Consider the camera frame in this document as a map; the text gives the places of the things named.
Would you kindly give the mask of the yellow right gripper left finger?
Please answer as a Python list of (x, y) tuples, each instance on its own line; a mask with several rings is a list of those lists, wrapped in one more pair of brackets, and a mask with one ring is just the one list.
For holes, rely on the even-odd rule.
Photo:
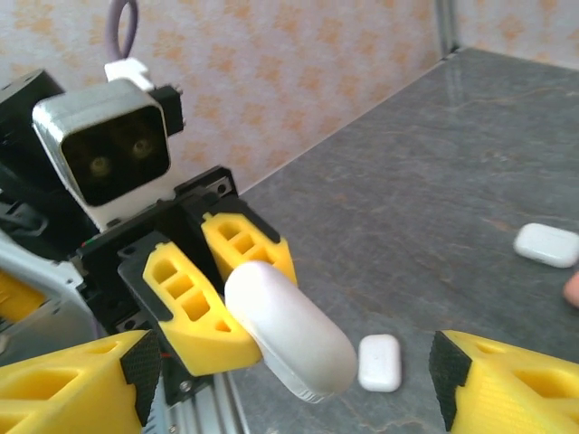
[(135, 330), (0, 367), (0, 434), (141, 434), (160, 374)]

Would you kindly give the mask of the yellow plastic object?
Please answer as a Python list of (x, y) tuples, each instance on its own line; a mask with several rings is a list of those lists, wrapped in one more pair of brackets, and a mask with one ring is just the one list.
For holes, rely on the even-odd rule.
[(0, 317), (17, 323), (44, 302), (44, 294), (0, 269)]

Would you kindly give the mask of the aluminium mounting rail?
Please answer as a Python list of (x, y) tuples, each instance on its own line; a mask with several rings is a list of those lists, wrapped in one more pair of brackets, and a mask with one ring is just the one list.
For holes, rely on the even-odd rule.
[(166, 397), (160, 378), (141, 434), (251, 434), (230, 373), (214, 375), (199, 392), (172, 406)]

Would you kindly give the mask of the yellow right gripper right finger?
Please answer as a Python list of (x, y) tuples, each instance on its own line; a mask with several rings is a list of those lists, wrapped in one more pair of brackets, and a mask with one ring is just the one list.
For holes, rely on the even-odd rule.
[(443, 330), (429, 372), (448, 434), (579, 434), (579, 363)]

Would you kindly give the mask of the white earbuds charging case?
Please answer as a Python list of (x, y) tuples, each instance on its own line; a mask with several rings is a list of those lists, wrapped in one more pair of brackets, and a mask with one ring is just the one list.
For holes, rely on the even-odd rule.
[(360, 386), (369, 392), (395, 392), (402, 383), (402, 349), (393, 335), (367, 335), (358, 346)]
[(299, 399), (318, 403), (354, 381), (356, 351), (346, 334), (271, 264), (250, 260), (235, 268), (224, 299), (266, 366)]
[(513, 248), (521, 257), (568, 269), (579, 260), (579, 234), (532, 222), (519, 230)]

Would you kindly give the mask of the aluminium frame post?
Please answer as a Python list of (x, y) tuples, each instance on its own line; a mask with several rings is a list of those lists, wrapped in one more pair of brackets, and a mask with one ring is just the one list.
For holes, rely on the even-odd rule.
[(447, 58), (460, 48), (457, 0), (435, 0), (441, 56)]

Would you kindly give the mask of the pink earbuds charging case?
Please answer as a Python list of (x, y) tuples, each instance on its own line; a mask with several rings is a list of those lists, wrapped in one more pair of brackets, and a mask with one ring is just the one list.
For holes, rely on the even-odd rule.
[(571, 306), (579, 308), (579, 271), (565, 283), (563, 295)]

